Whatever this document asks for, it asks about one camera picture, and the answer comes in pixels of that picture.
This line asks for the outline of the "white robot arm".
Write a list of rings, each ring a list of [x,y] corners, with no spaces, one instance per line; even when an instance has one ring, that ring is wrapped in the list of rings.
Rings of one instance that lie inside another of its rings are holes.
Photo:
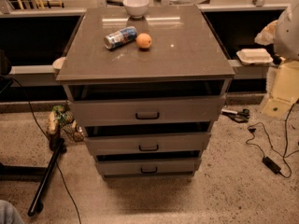
[[[299,60],[299,1],[293,1],[278,18],[274,34],[276,54],[289,60]]]

